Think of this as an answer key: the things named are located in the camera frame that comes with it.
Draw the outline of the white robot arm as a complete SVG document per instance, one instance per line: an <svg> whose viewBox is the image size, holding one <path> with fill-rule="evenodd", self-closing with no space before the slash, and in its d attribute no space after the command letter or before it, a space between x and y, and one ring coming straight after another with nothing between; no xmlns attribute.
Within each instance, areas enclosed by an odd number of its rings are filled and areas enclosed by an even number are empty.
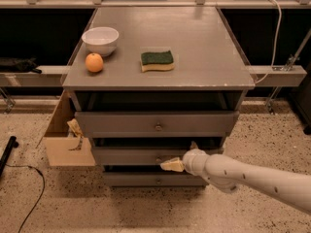
<svg viewBox="0 0 311 233"><path fill-rule="evenodd" d="M311 214L311 176L246 164L224 154L207 154L195 148L182 158L174 157L160 164L164 171L198 176L224 193L243 184L280 202Z"/></svg>

